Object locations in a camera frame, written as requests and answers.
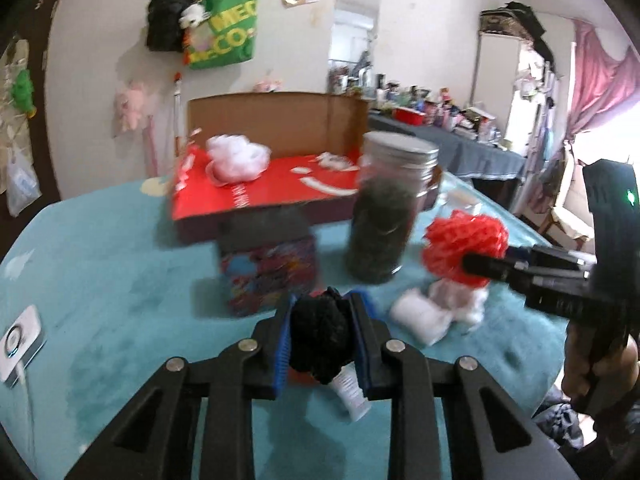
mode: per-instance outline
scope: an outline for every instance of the colorful small box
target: colorful small box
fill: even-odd
[[[283,294],[316,286],[316,242],[292,206],[238,213],[218,239],[226,298],[235,316],[271,310]]]

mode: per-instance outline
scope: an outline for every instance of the clear plastic container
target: clear plastic container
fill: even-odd
[[[423,210],[438,148],[404,134],[365,134],[358,197],[346,254],[348,271],[365,283],[388,282]]]

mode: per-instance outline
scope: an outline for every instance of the metal screw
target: metal screw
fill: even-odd
[[[403,351],[406,346],[404,345],[404,343],[398,339],[390,339],[389,341],[386,342],[386,349],[389,350],[390,352],[401,352]]]
[[[257,350],[258,342],[255,339],[242,339],[242,341],[238,343],[238,348],[243,352],[253,352]]]
[[[461,357],[460,361],[458,361],[458,364],[460,365],[460,368],[468,370],[470,372],[473,372],[476,368],[478,368],[478,361],[469,356]]]
[[[166,362],[166,369],[170,372],[179,372],[184,368],[184,359],[172,357]]]

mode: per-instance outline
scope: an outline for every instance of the gray tablecloth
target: gray tablecloth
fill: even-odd
[[[369,115],[369,127],[382,132],[407,134],[436,144],[438,163],[443,170],[459,178],[511,180],[524,176],[525,158],[493,146],[479,144],[435,126],[410,126],[395,119]]]

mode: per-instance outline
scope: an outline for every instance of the red loofah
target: red loofah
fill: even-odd
[[[429,272],[473,288],[485,286],[489,280],[464,272],[462,256],[478,253],[503,258],[509,246],[509,232],[497,218],[472,216],[459,210],[450,218],[436,218],[424,238],[428,242],[422,251],[422,262]]]

